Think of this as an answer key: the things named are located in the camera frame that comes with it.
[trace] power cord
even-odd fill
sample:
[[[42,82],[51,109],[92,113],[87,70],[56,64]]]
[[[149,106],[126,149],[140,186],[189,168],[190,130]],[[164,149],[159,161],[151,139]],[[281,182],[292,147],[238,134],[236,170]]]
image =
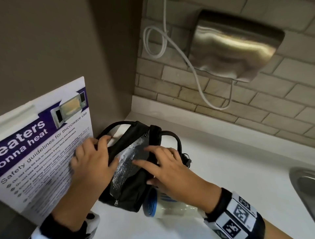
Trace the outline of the power cord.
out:
[[[160,52],[158,54],[156,54],[156,55],[149,48],[149,36],[150,36],[152,30],[156,30],[157,32],[159,32],[161,34],[161,37],[162,37],[162,47],[161,47]],[[206,99],[206,97],[204,96],[204,94],[202,92],[202,89],[200,87],[199,79],[198,79],[197,73],[195,71],[195,68],[192,66],[192,64],[190,63],[190,61],[188,60],[188,58],[184,54],[184,52],[167,35],[167,31],[166,31],[166,0],[164,0],[164,3],[163,3],[163,31],[160,28],[156,27],[156,26],[147,26],[144,29],[144,31],[143,31],[143,46],[144,46],[146,52],[148,53],[148,55],[150,57],[152,57],[154,59],[157,59],[157,58],[160,58],[165,53],[165,50],[166,50],[166,47],[167,47],[167,42],[170,42],[175,47],[175,49],[179,52],[179,54],[184,58],[184,60],[186,61],[187,65],[191,68],[192,73],[193,73],[193,75],[195,77],[195,80],[196,80],[196,84],[197,84],[197,87],[198,87],[199,94],[200,94],[201,98],[205,101],[205,103],[208,106],[210,106],[211,108],[213,108],[213,109],[217,109],[217,110],[227,109],[230,106],[230,103],[231,103],[231,100],[232,100],[232,92],[233,92],[234,80],[231,80],[230,97],[229,97],[229,102],[228,102],[228,104],[226,106],[224,106],[224,107],[214,106],[213,104],[211,104]]]

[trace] gray wall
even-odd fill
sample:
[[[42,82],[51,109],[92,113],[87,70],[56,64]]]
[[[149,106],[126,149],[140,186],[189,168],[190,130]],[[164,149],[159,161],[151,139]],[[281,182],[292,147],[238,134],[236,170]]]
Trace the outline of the gray wall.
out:
[[[123,120],[131,109],[141,11],[141,0],[2,0],[0,115],[84,76],[94,136]],[[31,230],[0,205],[1,238],[27,238]]]

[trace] brick tile wall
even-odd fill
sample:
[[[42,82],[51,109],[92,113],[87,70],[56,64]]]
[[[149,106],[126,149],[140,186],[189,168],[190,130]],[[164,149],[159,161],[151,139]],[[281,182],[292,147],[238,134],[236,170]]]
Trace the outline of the brick tile wall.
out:
[[[162,27],[162,0],[144,0],[141,29]],[[214,9],[261,21],[285,30],[276,54],[250,83],[235,85],[231,106],[209,108],[195,79],[171,45],[151,59],[140,33],[135,95],[208,115],[250,129],[315,147],[315,3],[306,0],[183,0],[167,1],[168,35],[187,51],[200,9]],[[161,36],[151,34],[150,49],[158,52]],[[227,104],[229,81],[197,71],[206,98]]]

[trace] stainless steel sink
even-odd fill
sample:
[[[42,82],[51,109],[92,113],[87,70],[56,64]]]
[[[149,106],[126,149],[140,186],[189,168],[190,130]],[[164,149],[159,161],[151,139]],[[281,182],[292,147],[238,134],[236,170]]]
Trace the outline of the stainless steel sink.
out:
[[[294,189],[315,222],[315,172],[292,169],[289,175]]]

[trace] poster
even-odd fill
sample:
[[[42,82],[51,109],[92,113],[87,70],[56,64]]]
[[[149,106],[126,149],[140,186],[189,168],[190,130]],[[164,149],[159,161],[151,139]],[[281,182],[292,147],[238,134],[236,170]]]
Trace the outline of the poster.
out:
[[[67,191],[70,159],[88,137],[83,77],[0,116],[0,200],[41,224]]]

